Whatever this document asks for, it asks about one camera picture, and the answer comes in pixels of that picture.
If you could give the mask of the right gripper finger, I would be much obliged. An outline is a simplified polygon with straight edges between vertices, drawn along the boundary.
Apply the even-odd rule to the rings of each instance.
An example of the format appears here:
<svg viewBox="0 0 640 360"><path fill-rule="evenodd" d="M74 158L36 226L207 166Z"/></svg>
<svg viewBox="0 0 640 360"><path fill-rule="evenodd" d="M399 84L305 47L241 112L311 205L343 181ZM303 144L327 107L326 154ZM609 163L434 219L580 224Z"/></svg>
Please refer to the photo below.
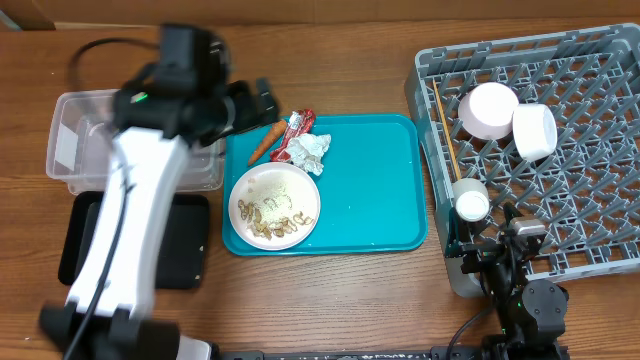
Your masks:
<svg viewBox="0 0 640 360"><path fill-rule="evenodd" d="M449 212L449 230L444 255L447 258L457 258L464 255L463 247L468 242L468 227L457 210Z"/></svg>
<svg viewBox="0 0 640 360"><path fill-rule="evenodd" d="M503 204L503 213L506 220L513 220L523 216L523 214L511 202L505 202Z"/></svg>

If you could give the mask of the orange carrot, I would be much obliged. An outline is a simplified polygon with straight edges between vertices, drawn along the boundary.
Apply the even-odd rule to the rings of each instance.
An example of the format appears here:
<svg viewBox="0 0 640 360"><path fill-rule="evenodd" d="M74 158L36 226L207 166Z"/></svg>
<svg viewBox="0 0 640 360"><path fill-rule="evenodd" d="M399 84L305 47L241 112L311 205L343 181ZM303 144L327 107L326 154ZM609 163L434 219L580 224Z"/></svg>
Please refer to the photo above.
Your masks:
<svg viewBox="0 0 640 360"><path fill-rule="evenodd" d="M248 165L253 165L259 160L273 145L274 143L285 133L288 124L285 120L280 120L274 123L268 130L266 135L262 138L259 145L256 147L252 155L248 160Z"/></svg>

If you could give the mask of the white cup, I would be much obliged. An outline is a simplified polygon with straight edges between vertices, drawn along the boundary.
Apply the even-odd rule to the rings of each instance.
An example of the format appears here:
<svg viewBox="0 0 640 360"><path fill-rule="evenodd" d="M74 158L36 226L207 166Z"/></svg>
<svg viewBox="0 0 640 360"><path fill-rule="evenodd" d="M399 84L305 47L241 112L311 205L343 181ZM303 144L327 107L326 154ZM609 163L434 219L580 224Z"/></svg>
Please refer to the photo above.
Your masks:
<svg viewBox="0 0 640 360"><path fill-rule="evenodd" d="M467 222L483 220L489 213L490 201L486 186L474 178L462 178L452 185L454 208Z"/></svg>

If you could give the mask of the red snack wrapper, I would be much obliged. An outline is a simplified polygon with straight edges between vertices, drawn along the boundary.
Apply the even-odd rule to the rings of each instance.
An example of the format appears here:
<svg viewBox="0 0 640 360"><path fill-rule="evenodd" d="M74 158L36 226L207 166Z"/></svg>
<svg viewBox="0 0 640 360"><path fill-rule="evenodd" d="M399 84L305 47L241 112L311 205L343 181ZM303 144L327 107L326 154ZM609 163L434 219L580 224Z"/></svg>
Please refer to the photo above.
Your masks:
<svg viewBox="0 0 640 360"><path fill-rule="evenodd" d="M308 133L316 119L311 109L296 110L287 120L288 125L282 136L280 145L270 153L272 162L288 162L291 156L285 151L289 142L300 135Z"/></svg>

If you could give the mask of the white tissue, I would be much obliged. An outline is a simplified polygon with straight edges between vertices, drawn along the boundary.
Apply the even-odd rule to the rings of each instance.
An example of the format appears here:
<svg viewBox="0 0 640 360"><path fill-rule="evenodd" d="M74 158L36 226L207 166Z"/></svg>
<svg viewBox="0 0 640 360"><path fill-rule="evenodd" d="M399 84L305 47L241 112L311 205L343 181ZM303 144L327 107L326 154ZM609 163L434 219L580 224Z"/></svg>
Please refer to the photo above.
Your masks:
<svg viewBox="0 0 640 360"><path fill-rule="evenodd" d="M285 152L290 156L290 162L315 176L320 176L324 165L321 160L329 149L331 136L314 135L305 133L294 137L285 148Z"/></svg>

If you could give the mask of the pink and white bowl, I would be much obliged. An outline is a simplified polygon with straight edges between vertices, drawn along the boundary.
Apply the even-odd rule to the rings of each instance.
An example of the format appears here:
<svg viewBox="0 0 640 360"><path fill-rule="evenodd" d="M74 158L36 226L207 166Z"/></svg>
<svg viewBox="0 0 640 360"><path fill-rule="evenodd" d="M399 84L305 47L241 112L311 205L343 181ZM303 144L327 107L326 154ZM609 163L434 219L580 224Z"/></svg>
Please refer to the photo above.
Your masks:
<svg viewBox="0 0 640 360"><path fill-rule="evenodd" d="M473 137L498 140L511 133L512 116L518 105L518 98L509 87L488 82L463 97L458 117L464 130Z"/></svg>

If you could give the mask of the white plate with food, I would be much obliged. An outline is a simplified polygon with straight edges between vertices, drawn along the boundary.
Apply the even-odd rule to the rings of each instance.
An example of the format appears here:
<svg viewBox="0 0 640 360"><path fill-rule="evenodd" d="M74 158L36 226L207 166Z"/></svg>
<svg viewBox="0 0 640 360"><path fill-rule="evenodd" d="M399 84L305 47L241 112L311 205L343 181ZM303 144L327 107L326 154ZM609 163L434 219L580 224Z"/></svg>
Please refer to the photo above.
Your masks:
<svg viewBox="0 0 640 360"><path fill-rule="evenodd" d="M303 226L301 230L283 238L274 237L272 240L253 236L240 217L237 207L239 200L247 200L249 182L253 178L262 176L277 176L284 178L288 184L289 195L293 209L302 210L306 215L315 219L310 226ZM292 248L305 240L316 226L321 211L319 190L312 178L303 170L280 162L270 162L255 166L245 172L235 183L228 201L228 215L231 227L242 241L248 245L265 251L280 251Z"/></svg>

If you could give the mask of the wooden chopstick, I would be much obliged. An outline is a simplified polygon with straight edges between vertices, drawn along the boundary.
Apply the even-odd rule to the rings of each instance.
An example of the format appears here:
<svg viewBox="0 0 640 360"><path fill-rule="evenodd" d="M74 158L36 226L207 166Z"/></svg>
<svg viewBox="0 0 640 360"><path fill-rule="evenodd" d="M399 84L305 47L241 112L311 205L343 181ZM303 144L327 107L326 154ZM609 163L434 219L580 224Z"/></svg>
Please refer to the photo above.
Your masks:
<svg viewBox="0 0 640 360"><path fill-rule="evenodd" d="M439 119L442 123L442 127L443 127L443 133L444 133L444 137L446 140L446 144L448 147L448 153L451 159L451 165L453 168L453 172L454 172L454 177L456 181L459 181L461 179L461 173L460 173L460 169L458 166L458 162L454 153L454 148L453 148L453 144L450 138L450 133L449 133L449 128L447 126L447 122L446 122L446 116L444 114L444 109L442 106L442 102L441 102L441 97L440 97L440 93L439 93L439 89L437 86L437 83L435 81L435 79L432 79L432 86L433 86L433 90L434 90L434 94L435 94L435 99L436 99L436 106L437 106L437 111L438 111L438 115L439 115Z"/></svg>

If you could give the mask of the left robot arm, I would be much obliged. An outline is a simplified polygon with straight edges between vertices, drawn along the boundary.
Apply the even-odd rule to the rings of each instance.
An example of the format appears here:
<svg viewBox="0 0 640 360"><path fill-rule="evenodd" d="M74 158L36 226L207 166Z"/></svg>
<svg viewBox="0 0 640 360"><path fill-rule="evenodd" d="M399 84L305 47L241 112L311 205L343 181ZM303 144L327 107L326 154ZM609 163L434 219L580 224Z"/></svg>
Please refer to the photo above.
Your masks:
<svg viewBox="0 0 640 360"><path fill-rule="evenodd" d="M156 273L171 204L194 147L270 125L279 107L267 80L231 81L214 32L164 24L155 62L114 94L111 156L92 242L43 333L67 359L216 359L212 342L153 318Z"/></svg>

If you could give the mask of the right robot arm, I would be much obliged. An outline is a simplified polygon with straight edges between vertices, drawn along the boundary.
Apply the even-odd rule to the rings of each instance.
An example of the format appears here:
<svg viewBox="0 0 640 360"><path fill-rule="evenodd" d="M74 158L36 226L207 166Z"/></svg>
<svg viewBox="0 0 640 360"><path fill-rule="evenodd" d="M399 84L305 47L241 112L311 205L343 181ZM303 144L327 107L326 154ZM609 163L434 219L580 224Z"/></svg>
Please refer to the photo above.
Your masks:
<svg viewBox="0 0 640 360"><path fill-rule="evenodd" d="M546 227L536 217L527 217L506 202L505 222L496 241L474 243L473 226L456 210L449 214L447 258L460 258L461 272L477 274L483 294L491 304L463 324L450 340L446 359L567 359L568 350L558 344L566 330L567 290L549 280L529 280L523 264L535 258L542 247ZM461 335L474 322L496 313L501 332L487 335L481 345L458 347Z"/></svg>

